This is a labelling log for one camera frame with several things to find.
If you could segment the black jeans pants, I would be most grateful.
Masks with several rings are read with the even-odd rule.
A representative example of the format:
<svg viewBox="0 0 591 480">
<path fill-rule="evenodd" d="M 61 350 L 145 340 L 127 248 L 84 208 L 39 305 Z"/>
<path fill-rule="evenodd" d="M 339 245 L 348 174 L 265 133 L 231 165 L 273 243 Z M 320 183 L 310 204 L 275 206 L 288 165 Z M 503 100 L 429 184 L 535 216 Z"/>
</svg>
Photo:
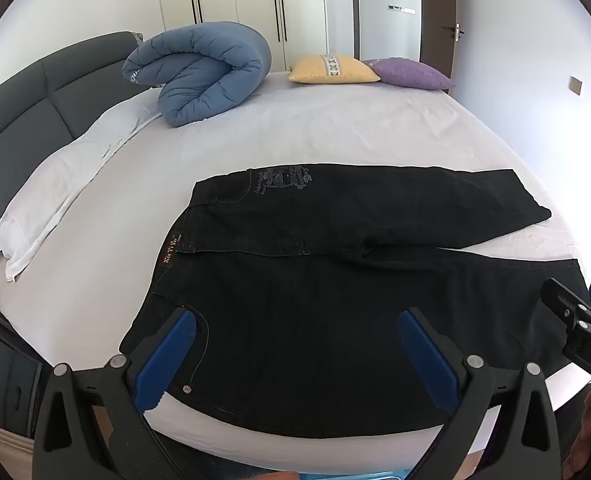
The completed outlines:
<svg viewBox="0 0 591 480">
<path fill-rule="evenodd" d="M 549 217 L 509 169 L 292 165 L 203 180 L 121 349 L 182 307 L 197 338 L 170 393 L 201 413 L 297 438 L 437 426 L 397 318 L 417 308 L 489 365 L 557 372 L 565 329 L 541 289 L 555 278 L 586 298 L 577 261 L 472 252 Z"/>
</svg>

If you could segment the purple cushion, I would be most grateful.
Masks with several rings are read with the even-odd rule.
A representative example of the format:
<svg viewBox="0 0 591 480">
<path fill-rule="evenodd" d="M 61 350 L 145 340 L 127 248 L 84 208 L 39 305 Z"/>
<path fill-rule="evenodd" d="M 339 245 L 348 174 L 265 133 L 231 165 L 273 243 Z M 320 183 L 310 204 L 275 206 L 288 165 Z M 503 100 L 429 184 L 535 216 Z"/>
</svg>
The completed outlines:
<svg viewBox="0 0 591 480">
<path fill-rule="evenodd" d="M 375 58 L 364 61 L 385 84 L 419 90 L 451 90 L 456 84 L 432 66 L 409 58 Z"/>
</svg>

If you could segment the yellow cushion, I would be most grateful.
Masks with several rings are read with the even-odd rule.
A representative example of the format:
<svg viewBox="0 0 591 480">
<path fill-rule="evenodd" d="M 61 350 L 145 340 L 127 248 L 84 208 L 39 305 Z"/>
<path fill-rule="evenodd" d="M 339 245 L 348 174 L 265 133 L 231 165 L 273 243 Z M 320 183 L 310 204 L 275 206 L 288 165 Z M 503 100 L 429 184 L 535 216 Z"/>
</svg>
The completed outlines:
<svg viewBox="0 0 591 480">
<path fill-rule="evenodd" d="M 301 58 L 289 80 L 296 84 L 370 84 L 380 77 L 365 63 L 347 55 L 315 55 Z"/>
</svg>

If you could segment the blue folded duvet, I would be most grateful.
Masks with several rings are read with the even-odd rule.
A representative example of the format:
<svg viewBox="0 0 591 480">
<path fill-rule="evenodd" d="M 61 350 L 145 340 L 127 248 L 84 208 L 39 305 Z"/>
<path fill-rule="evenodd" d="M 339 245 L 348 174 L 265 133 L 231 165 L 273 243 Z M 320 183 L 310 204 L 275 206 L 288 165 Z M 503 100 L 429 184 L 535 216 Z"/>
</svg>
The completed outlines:
<svg viewBox="0 0 591 480">
<path fill-rule="evenodd" d="M 211 22 L 144 41 L 128 55 L 122 74 L 132 84 L 158 87 L 162 117 L 181 127 L 238 106 L 271 67 L 271 48 L 260 32 L 235 22 Z"/>
</svg>

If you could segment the black nightstand drawers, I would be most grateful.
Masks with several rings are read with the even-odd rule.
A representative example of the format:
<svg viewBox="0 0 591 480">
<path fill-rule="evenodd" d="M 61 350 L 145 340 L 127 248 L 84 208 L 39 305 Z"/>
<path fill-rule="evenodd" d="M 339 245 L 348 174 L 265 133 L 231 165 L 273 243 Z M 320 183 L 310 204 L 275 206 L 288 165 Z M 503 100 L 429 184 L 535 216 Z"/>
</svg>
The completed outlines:
<svg viewBox="0 0 591 480">
<path fill-rule="evenodd" d="M 34 438 L 44 372 L 45 362 L 0 324 L 0 428 Z"/>
</svg>

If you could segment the white pillow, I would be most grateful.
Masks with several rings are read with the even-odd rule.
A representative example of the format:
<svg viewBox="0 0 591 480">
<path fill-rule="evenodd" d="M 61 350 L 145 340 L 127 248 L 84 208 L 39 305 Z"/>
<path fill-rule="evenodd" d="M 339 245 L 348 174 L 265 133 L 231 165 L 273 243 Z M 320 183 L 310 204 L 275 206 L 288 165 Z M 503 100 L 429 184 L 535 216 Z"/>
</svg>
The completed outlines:
<svg viewBox="0 0 591 480">
<path fill-rule="evenodd" d="M 5 278 L 31 263 L 76 197 L 122 146 L 161 117 L 153 88 L 107 110 L 86 133 L 48 156 L 30 175 L 0 218 L 0 255 Z"/>
</svg>

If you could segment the white bed sheet mattress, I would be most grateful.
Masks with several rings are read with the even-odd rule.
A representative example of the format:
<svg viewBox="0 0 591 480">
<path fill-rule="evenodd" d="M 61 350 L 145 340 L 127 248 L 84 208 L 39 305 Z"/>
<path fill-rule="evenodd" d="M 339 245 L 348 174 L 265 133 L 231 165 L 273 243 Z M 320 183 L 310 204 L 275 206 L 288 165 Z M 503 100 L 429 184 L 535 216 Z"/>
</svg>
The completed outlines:
<svg viewBox="0 0 591 480">
<path fill-rule="evenodd" d="M 147 415 L 166 437 L 276 469 L 414 464 L 444 416 L 396 337 L 409 308 L 497 367 L 540 365 L 554 406 L 587 375 L 539 298 L 587 293 L 525 163 L 440 91 L 273 75 L 182 128 L 157 99 L 111 110 L 131 139 L 82 189 L 0 310 L 47 362 L 93 368 L 172 310 L 197 339 Z"/>
</svg>

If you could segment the dark grey headboard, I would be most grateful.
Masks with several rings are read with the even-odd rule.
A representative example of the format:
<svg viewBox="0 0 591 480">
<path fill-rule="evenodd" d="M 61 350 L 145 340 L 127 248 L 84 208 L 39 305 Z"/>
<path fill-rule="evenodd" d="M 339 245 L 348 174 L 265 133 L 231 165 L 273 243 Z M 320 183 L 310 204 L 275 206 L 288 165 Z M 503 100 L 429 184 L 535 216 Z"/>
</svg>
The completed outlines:
<svg viewBox="0 0 591 480">
<path fill-rule="evenodd" d="M 44 159 L 144 90 L 122 75 L 124 61 L 141 42 L 136 32 L 87 39 L 0 84 L 0 217 Z"/>
</svg>

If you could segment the brown door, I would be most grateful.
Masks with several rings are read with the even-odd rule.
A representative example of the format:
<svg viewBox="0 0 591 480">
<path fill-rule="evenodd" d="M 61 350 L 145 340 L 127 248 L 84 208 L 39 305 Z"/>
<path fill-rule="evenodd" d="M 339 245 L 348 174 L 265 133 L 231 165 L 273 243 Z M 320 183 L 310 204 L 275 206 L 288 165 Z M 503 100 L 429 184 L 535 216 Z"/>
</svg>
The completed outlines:
<svg viewBox="0 0 591 480">
<path fill-rule="evenodd" d="M 455 80 L 456 54 L 465 32 L 459 0 L 421 0 L 420 61 Z"/>
</svg>

